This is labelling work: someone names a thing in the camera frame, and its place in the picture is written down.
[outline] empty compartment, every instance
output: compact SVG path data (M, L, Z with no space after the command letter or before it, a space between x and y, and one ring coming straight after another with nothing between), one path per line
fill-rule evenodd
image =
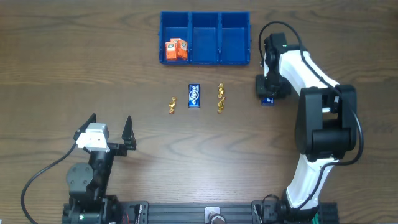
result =
M187 60L177 59L166 60L165 43L170 41L170 38L181 38L188 42L188 12L162 12L161 15L161 31L160 31L160 62L161 63L175 63L185 64L189 61L189 54Z
M218 57L218 13L193 12L192 63L217 64Z
M221 64L250 62L249 16L248 12L223 12L221 14Z

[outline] wooden surface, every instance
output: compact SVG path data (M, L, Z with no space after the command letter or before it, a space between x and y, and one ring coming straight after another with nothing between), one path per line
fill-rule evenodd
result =
M165 11L250 11L252 59L246 67L167 67L159 63ZM115 158L109 194L149 202L251 202L280 195L294 176L297 96L263 108L257 35L270 21L292 25L312 59L358 91L366 147L361 160L335 167L322 201L338 202L342 223L398 221L398 4L390 1L0 2L0 219L27 223L24 184L66 153L92 113L110 140L132 116L137 151ZM286 31L274 26L271 31ZM217 85L226 103L217 114ZM202 107L187 108L189 83ZM171 96L175 115L168 114ZM346 154L345 160L356 153ZM68 202L65 175L88 155L75 150L27 191L39 223L59 223Z

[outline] blue wrapper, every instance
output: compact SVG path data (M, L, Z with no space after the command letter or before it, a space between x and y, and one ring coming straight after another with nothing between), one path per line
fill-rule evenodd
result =
M274 105L274 99L273 98L264 98L261 100L261 105L262 106L273 106Z
M199 108L200 107L200 84L189 84L189 108Z

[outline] wooden table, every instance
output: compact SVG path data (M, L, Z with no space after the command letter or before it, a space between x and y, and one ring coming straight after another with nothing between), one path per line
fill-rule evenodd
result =
M251 202L280 195L294 176L297 96L261 107L257 36L273 20L302 36L312 59L358 91L366 147L361 160L335 167L320 199L338 202L342 223L398 220L398 4L395 0L89 1L0 3L0 219L27 223L24 184L66 153L92 113L121 142L132 116L137 151L117 157L108 193L149 202ZM161 11L250 11L248 66L159 63ZM274 26L264 33L286 32ZM217 86L227 100L217 114ZM187 108L200 83L199 110ZM171 96L177 97L169 115ZM347 153L351 159L356 149ZM39 223L59 223L68 202L65 176L88 155L75 150L40 176L26 203Z

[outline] blue tray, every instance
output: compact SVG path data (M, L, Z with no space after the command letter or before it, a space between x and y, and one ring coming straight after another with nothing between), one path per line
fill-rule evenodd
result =
M246 65L251 53L250 12L162 12L159 60L167 65ZM188 59L166 60L170 38L188 42Z

